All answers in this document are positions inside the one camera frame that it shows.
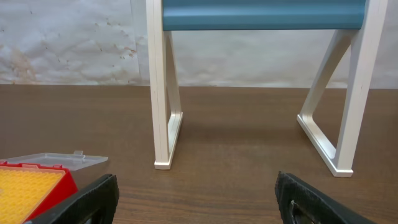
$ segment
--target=white backdrop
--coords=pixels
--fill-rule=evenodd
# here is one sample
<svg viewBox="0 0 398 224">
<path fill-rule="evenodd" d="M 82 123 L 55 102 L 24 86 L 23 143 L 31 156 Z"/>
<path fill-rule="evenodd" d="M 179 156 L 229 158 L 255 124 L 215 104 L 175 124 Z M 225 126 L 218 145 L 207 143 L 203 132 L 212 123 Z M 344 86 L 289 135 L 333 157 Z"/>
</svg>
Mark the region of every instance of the white backdrop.
<svg viewBox="0 0 398 224">
<path fill-rule="evenodd" d="M 0 0 L 0 83 L 148 85 L 145 0 Z M 310 87 L 332 30 L 173 32 L 185 86 Z M 390 0 L 372 88 L 398 88 Z M 349 51 L 330 87 L 346 87 Z"/>
</svg>

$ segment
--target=transparent plastic lid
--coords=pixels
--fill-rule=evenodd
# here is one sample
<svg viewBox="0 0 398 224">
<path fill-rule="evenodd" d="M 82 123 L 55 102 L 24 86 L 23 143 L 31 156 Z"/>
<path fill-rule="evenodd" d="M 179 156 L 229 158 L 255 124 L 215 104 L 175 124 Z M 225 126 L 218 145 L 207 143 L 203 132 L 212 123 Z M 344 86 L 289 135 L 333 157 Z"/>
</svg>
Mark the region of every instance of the transparent plastic lid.
<svg viewBox="0 0 398 224">
<path fill-rule="evenodd" d="M 108 158 L 104 156 L 83 155 L 83 151 L 75 151 L 73 154 L 45 152 L 10 159 L 2 159 L 2 161 L 7 161 L 8 164 L 33 163 L 40 164 L 42 166 L 62 165 L 62 167 L 72 171 L 99 164 L 100 162 L 105 162 L 107 160 Z"/>
</svg>

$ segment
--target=blue bar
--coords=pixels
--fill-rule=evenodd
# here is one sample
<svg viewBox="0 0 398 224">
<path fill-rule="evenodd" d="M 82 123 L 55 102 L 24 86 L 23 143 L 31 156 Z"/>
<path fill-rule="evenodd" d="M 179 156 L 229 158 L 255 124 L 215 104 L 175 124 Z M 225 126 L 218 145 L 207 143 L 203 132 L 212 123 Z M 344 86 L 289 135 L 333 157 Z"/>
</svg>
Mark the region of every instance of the blue bar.
<svg viewBox="0 0 398 224">
<path fill-rule="evenodd" d="M 360 29 L 366 0 L 163 0 L 163 30 Z"/>
</svg>

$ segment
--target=plastic container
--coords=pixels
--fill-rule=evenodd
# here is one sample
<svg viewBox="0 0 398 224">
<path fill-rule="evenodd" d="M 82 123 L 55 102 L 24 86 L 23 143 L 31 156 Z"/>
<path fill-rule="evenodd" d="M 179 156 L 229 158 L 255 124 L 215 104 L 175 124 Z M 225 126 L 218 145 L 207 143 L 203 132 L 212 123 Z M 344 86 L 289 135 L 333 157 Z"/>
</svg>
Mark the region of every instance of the plastic container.
<svg viewBox="0 0 398 224">
<path fill-rule="evenodd" d="M 78 191 L 68 169 L 0 162 L 0 223 L 30 220 Z"/>
<path fill-rule="evenodd" d="M 19 156 L 10 159 L 4 159 L 8 164 L 32 163 L 42 166 L 62 165 L 71 171 L 85 168 L 107 161 L 107 157 L 103 156 L 86 156 L 83 151 L 75 151 L 73 154 L 61 153 L 39 153 L 28 156 Z"/>
</svg>

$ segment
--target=white frame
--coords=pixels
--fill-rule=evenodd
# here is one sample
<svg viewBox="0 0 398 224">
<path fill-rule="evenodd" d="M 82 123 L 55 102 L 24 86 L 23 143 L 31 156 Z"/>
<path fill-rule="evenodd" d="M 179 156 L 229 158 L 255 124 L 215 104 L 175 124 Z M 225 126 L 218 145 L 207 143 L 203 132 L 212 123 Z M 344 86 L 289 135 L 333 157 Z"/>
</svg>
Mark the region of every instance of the white frame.
<svg viewBox="0 0 398 224">
<path fill-rule="evenodd" d="M 366 98 L 376 60 L 388 0 L 367 0 L 361 30 L 336 30 L 297 121 L 335 177 L 351 177 Z M 150 93 L 155 168 L 170 169 L 182 122 L 172 34 L 163 31 L 162 0 L 147 0 Z M 351 45 L 348 89 L 337 149 L 315 124 L 312 114 L 347 48 Z M 171 117 L 167 124 L 166 89 Z"/>
</svg>

